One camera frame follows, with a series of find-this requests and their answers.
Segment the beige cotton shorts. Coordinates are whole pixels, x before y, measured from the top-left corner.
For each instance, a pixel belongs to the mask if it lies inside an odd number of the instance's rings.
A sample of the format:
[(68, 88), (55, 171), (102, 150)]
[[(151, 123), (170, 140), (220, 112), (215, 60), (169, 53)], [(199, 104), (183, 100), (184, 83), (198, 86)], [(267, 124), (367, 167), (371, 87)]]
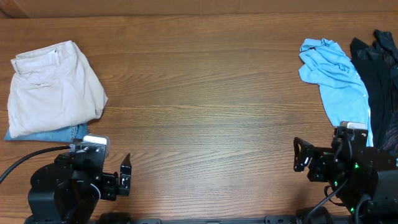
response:
[(15, 71), (7, 102), (11, 138), (101, 117), (108, 97), (73, 41), (16, 55), (11, 63)]

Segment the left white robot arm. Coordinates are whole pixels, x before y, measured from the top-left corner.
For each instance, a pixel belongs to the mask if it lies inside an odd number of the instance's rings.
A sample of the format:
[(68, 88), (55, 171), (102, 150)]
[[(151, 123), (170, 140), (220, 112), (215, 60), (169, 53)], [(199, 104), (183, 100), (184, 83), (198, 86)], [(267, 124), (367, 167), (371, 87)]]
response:
[(53, 163), (30, 178), (28, 203), (32, 215), (26, 223), (89, 223), (99, 200), (128, 196), (132, 165), (127, 154), (120, 172), (103, 171), (106, 144), (79, 142), (69, 145)]

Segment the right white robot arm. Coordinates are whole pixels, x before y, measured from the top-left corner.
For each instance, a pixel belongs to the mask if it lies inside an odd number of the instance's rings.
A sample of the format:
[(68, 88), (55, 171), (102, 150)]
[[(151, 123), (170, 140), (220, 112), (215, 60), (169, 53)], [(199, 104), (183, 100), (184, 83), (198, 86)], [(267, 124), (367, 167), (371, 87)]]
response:
[(297, 223), (337, 223), (324, 207), (332, 197), (349, 211), (346, 223), (397, 223), (397, 158), (368, 147), (368, 136), (364, 124), (342, 122), (329, 148), (294, 138), (294, 171), (308, 169), (309, 181), (332, 190), (318, 205), (299, 210)]

